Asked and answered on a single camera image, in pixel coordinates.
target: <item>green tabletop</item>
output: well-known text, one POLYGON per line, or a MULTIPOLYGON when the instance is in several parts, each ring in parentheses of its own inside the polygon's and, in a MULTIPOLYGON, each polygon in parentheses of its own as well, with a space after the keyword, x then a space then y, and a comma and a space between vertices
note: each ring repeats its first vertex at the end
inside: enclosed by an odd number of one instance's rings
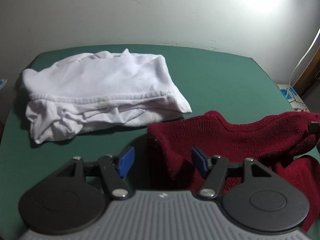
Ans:
MULTIPOLYGON (((89 46, 42 53, 31 68, 39 71, 82 52, 122 52, 125 48, 135 53, 162 54, 166 58, 173 82, 193 110, 185 118, 216 110, 227 121, 241 124, 292 111, 276 85, 253 59, 227 53, 152 45, 89 46)), ((0 235, 5 240, 17 239, 26 230, 17 207, 21 195, 75 155, 93 161, 132 145, 136 148, 136 162, 127 181, 135 188, 148 187, 145 128, 111 128, 38 146, 29 138, 29 123, 25 117, 28 100, 26 90, 21 88, 0 145, 0 235)), ((310 154, 318 156, 316 150, 310 154)))

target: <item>blue object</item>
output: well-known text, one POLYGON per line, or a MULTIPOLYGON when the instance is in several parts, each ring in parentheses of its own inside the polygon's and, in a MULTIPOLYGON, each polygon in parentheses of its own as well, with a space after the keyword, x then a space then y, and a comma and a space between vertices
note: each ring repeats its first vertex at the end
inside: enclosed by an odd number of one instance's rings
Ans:
POLYGON ((290 87, 290 91, 291 91, 295 96, 298 95, 297 92, 293 89, 293 87, 290 87))
POLYGON ((4 87, 4 85, 6 84, 7 80, 5 79, 0 79, 0 89, 4 87))
MULTIPOLYGON (((283 94, 284 97, 287 95, 287 90, 286 89, 280 89, 280 92, 283 94)), ((292 96, 288 93, 287 99, 291 99, 291 98, 292 98, 292 96)))
POLYGON ((126 148, 119 156, 117 172, 121 179, 127 176, 132 164, 134 163, 134 148, 126 148))
POLYGON ((210 171, 209 165, 208 165, 209 158, 210 157, 208 157, 200 149, 197 149, 195 147, 192 148, 191 161, 203 179, 207 178, 209 171, 210 171))

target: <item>white cable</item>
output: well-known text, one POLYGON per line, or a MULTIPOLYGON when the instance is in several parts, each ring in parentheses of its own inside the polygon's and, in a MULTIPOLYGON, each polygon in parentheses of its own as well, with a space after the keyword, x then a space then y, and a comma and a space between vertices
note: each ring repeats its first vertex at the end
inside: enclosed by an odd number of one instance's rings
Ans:
POLYGON ((313 45, 316 43, 316 40, 318 39, 318 36, 319 36, 319 33, 320 33, 320 28, 318 30, 318 33, 315 37, 315 39, 313 40, 313 42, 311 43, 309 49, 307 50, 307 52, 303 55, 303 57, 300 59, 300 61, 298 62, 298 64, 296 65, 296 67, 293 69, 292 73, 291 73, 291 76, 289 78, 289 85, 288 85, 288 88, 287 88, 287 93, 285 95, 285 98, 287 99, 287 96, 289 94, 289 90, 290 90, 290 84, 291 84, 291 78, 293 76, 293 73, 294 71, 297 69, 297 67, 299 67, 300 63, 302 62, 302 60, 306 57, 306 55, 310 52, 310 50, 312 49, 313 45))

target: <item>metal screw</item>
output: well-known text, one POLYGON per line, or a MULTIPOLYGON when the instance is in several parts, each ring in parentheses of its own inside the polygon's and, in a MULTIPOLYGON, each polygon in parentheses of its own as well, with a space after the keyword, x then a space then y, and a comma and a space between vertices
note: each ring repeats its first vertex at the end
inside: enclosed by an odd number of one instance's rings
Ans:
POLYGON ((200 195, 204 197, 213 197, 215 194, 216 192, 210 188, 204 188, 200 190, 200 195))
POLYGON ((129 192, 124 188, 117 188, 112 191, 112 194, 115 197, 126 197, 129 192))

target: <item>red fabric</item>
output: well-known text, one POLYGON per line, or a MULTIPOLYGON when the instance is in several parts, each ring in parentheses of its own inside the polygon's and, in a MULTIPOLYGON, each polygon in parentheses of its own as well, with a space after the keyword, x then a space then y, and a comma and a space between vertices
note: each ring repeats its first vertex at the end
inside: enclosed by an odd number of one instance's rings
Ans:
MULTIPOLYGON (((320 212, 320 165, 311 156, 293 161, 313 149, 318 135, 308 124, 320 114, 286 112, 250 124, 230 124, 216 111, 175 122, 148 126, 148 157, 151 182, 158 189, 190 189, 197 192, 204 180, 191 163, 191 149, 222 155, 231 162, 252 157, 301 190, 310 201, 303 225, 307 231, 320 212)), ((228 178, 225 190, 240 183, 228 178)))

